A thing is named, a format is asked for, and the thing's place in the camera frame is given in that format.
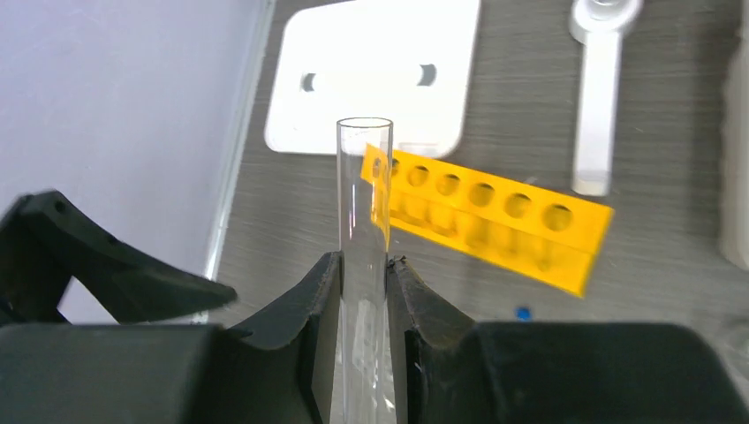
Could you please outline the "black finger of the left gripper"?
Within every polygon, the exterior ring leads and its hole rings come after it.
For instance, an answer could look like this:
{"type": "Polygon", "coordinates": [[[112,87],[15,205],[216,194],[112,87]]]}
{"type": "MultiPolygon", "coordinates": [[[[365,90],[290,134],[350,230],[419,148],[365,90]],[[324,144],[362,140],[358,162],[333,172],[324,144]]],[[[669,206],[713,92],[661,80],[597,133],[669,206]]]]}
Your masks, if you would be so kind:
{"type": "Polygon", "coordinates": [[[64,323],[58,304],[72,279],[119,323],[170,320],[238,297],[117,239],[57,190],[19,196],[1,217],[1,323],[64,323]]]}

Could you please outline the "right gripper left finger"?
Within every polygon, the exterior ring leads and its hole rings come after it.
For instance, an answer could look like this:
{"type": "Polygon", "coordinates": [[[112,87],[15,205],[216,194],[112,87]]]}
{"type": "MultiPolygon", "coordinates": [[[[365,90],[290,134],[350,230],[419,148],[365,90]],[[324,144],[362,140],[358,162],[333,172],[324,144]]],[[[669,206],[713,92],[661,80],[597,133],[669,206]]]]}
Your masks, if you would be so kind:
{"type": "Polygon", "coordinates": [[[342,256],[231,328],[18,324],[1,331],[4,423],[326,423],[342,256]]]}

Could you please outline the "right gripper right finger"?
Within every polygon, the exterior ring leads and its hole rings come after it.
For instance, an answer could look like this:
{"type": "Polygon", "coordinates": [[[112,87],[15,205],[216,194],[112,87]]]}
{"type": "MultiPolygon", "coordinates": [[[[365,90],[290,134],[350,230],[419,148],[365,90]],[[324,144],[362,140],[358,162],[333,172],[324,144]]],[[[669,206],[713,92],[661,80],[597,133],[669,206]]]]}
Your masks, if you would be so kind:
{"type": "Polygon", "coordinates": [[[668,323],[477,322],[386,270],[400,423],[745,423],[717,353],[668,323]]]}

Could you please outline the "clear glass test tube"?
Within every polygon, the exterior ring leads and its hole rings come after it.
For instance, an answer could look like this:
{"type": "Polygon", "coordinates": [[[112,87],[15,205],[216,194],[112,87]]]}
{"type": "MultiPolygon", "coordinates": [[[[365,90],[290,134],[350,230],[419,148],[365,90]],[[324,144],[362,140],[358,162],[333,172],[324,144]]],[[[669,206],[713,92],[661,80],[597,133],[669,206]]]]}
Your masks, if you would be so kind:
{"type": "Polygon", "coordinates": [[[343,421],[384,423],[386,267],[393,124],[383,117],[337,122],[343,421]]]}

